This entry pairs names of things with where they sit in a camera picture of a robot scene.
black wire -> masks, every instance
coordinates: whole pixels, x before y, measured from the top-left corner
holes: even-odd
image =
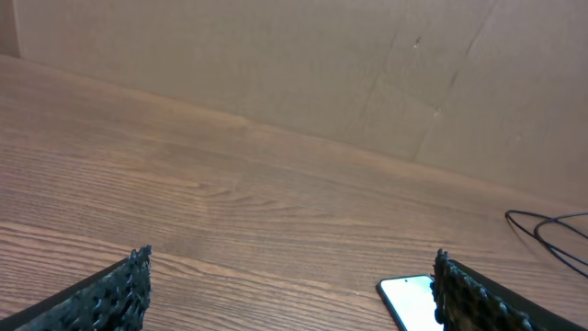
[[[543,221],[541,221],[539,224],[537,224],[535,226],[535,229],[533,229],[533,233],[530,233],[526,228],[524,228],[523,226],[521,226],[521,224],[517,223],[513,217],[511,216],[511,214],[519,214],[519,215],[525,215],[525,216],[531,216],[531,217],[536,217],[539,219],[543,219]],[[519,229],[521,229],[524,233],[532,236],[533,238],[535,238],[537,241],[539,241],[539,243],[541,243],[554,257],[556,257],[559,261],[563,262],[563,264],[565,264],[566,266],[570,267],[571,269],[573,269],[574,271],[578,272],[579,274],[581,274],[582,276],[584,276],[585,278],[588,278],[588,274],[586,272],[584,272],[583,270],[577,268],[576,266],[574,266],[573,264],[571,264],[570,262],[568,262],[568,260],[566,260],[565,258],[561,257],[560,254],[569,257],[579,263],[582,263],[585,266],[588,266],[588,262],[582,260],[579,257],[575,257],[572,254],[564,251],[563,249],[547,242],[545,239],[543,239],[543,237],[541,236],[541,234],[539,233],[539,229],[541,228],[541,226],[546,225],[546,224],[559,224],[561,226],[566,227],[569,230],[574,231],[576,234],[581,235],[582,237],[588,239],[588,235],[583,234],[582,232],[580,232],[579,230],[575,229],[574,227],[572,227],[571,225],[568,225],[564,222],[561,221],[561,219],[565,219],[565,218],[571,218],[571,217],[576,217],[576,216],[584,216],[584,215],[588,215],[588,212],[578,212],[578,213],[573,213],[573,214],[567,214],[567,215],[561,215],[561,216],[557,216],[557,217],[548,217],[545,215],[541,215],[541,214],[537,214],[534,212],[529,212],[529,211],[507,211],[506,214],[504,215],[504,217],[506,218],[506,221],[516,225],[516,227],[518,227]]]

wooden table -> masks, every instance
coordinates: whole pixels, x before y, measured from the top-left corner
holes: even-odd
[[[0,317],[152,244],[148,330],[389,330],[377,281],[443,247],[588,326],[588,281],[510,208],[579,210],[0,57]]]

smartphone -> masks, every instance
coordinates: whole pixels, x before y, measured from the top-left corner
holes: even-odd
[[[379,296],[401,331],[443,331],[435,320],[436,304],[427,275],[381,280]]]

white screen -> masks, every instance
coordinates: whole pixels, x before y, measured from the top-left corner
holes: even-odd
[[[435,320],[435,301],[427,276],[383,280],[381,287],[408,331],[443,330]]]

black cable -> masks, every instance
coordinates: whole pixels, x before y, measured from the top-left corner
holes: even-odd
[[[513,217],[511,216],[511,214],[519,214],[519,215],[525,215],[525,216],[531,216],[531,217],[535,217],[535,218],[539,218],[539,219],[543,219],[543,221],[541,221],[539,224],[537,224],[535,226],[535,229],[533,229],[533,233],[530,233],[526,228],[524,228],[523,226],[521,226],[521,224],[517,223]],[[581,235],[582,237],[588,239],[588,235],[583,234],[582,232],[580,232],[579,230],[575,229],[574,227],[572,227],[569,224],[566,224],[564,222],[561,221],[561,219],[565,219],[565,218],[571,218],[571,217],[576,217],[576,216],[584,216],[584,215],[588,215],[588,212],[578,212],[578,213],[574,213],[574,214],[568,214],[568,215],[561,215],[561,216],[557,216],[557,217],[548,217],[545,215],[541,215],[541,214],[537,214],[534,212],[529,212],[529,211],[507,211],[506,214],[504,215],[504,217],[506,218],[506,221],[516,225],[516,227],[518,227],[519,229],[521,229],[524,233],[532,236],[533,238],[535,238],[537,241],[539,241],[539,243],[541,243],[554,257],[556,257],[559,261],[563,262],[563,264],[565,264],[566,266],[572,268],[574,271],[578,272],[579,274],[581,274],[582,276],[584,276],[585,278],[588,278],[588,274],[586,272],[584,272],[583,270],[575,267],[573,264],[571,264],[570,262],[568,262],[565,258],[561,257],[560,254],[569,257],[585,266],[588,266],[588,262],[582,260],[579,257],[575,257],[572,254],[564,251],[563,249],[545,241],[545,239],[543,239],[543,237],[541,236],[541,234],[539,233],[539,229],[541,228],[541,226],[546,225],[546,224],[558,224],[561,226],[566,227],[568,230],[572,230],[574,231],[576,234]]]

